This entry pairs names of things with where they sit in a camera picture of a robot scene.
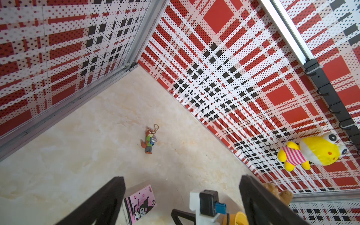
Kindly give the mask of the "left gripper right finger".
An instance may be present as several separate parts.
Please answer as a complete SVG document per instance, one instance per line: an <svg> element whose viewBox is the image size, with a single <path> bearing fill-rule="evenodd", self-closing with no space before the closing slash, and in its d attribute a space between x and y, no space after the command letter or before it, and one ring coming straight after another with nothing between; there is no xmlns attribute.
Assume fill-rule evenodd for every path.
<svg viewBox="0 0 360 225"><path fill-rule="evenodd" d="M306 225L281 200L254 177L244 175L239 184L243 207L250 225Z"/></svg>

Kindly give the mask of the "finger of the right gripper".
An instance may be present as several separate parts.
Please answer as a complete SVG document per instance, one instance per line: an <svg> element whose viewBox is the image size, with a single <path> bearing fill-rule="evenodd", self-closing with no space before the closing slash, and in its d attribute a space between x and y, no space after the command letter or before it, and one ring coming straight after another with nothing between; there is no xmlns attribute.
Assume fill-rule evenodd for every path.
<svg viewBox="0 0 360 225"><path fill-rule="evenodd" d="M193 225L196 225L196 215L194 213L184 212L177 209L173 209L171 212L171 217L176 225L183 225L180 218L186 219L193 222Z"/></svg>

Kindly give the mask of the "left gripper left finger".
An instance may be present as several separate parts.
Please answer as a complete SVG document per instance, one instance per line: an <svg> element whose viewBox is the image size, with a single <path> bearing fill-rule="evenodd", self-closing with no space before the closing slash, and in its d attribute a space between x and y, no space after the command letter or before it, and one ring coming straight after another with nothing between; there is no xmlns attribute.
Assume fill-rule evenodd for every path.
<svg viewBox="0 0 360 225"><path fill-rule="evenodd" d="M126 185L123 177L114 177L58 225L114 225L118 218Z"/></svg>

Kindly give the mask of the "yellow plastic storage box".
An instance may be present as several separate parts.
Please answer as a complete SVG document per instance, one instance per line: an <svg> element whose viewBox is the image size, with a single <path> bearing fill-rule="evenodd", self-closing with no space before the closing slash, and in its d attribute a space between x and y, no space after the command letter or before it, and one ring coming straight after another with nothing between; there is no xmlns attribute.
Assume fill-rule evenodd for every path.
<svg viewBox="0 0 360 225"><path fill-rule="evenodd" d="M236 214L229 214L223 218L222 225L249 225L246 214L238 212Z"/></svg>

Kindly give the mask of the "pink tissue pack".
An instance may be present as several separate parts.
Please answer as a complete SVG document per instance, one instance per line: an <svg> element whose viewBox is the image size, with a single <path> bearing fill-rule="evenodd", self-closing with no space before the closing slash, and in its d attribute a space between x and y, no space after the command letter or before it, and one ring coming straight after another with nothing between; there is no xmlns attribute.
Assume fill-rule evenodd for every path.
<svg viewBox="0 0 360 225"><path fill-rule="evenodd" d="M127 225L134 225L157 206L151 184L135 190L123 199L123 211Z"/></svg>

